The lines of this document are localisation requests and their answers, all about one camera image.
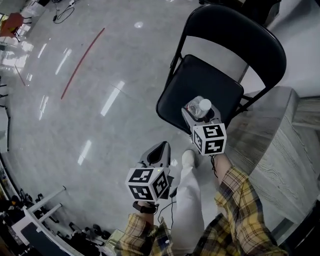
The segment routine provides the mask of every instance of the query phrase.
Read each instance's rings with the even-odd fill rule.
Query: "water bottle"
[[[203,118],[211,109],[211,101],[201,96],[195,97],[187,105],[186,109],[196,118]]]

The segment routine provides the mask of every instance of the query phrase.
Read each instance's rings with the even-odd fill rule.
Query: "chair backrest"
[[[180,54],[186,37],[198,37],[219,44],[242,58],[268,88],[283,77],[287,59],[277,38],[255,21],[221,4],[208,4],[191,13],[176,51]]]

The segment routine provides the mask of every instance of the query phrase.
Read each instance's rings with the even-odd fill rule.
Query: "bottle cap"
[[[208,111],[211,109],[211,101],[205,98],[200,101],[199,107],[202,111]]]

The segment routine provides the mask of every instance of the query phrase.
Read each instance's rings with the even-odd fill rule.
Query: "white shoe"
[[[191,149],[186,150],[182,155],[182,167],[195,167],[195,152]]]

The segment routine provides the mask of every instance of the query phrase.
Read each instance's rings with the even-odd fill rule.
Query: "red line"
[[[86,55],[88,54],[88,52],[89,52],[89,50],[91,49],[91,47],[94,45],[94,43],[97,41],[98,37],[100,37],[100,35],[102,34],[102,32],[103,32],[104,30],[105,30],[105,28],[103,28],[103,29],[99,32],[99,34],[95,37],[95,39],[94,39],[94,40],[92,41],[92,43],[90,44],[89,48],[86,50],[86,52],[84,53],[84,55],[83,55],[82,58],[80,59],[78,65],[76,66],[75,70],[73,71],[73,74],[72,74],[72,76],[70,77],[70,80],[69,80],[69,82],[67,83],[67,85],[66,85],[66,87],[65,87],[65,89],[64,89],[64,91],[63,91],[63,93],[62,93],[61,100],[64,98],[64,96],[65,96],[65,94],[66,94],[66,91],[67,91],[67,89],[68,89],[68,87],[69,87],[72,79],[74,78],[76,72],[78,71],[78,68],[80,67],[82,61],[84,60],[84,58],[85,58]]]
[[[22,83],[24,84],[24,86],[26,86],[26,84],[25,84],[24,80],[22,79],[22,76],[20,75],[20,73],[19,73],[19,71],[18,71],[18,68],[17,68],[16,64],[14,64],[14,66],[15,66],[16,71],[18,72],[18,75],[19,75],[19,77],[20,77],[20,79],[21,79]]]

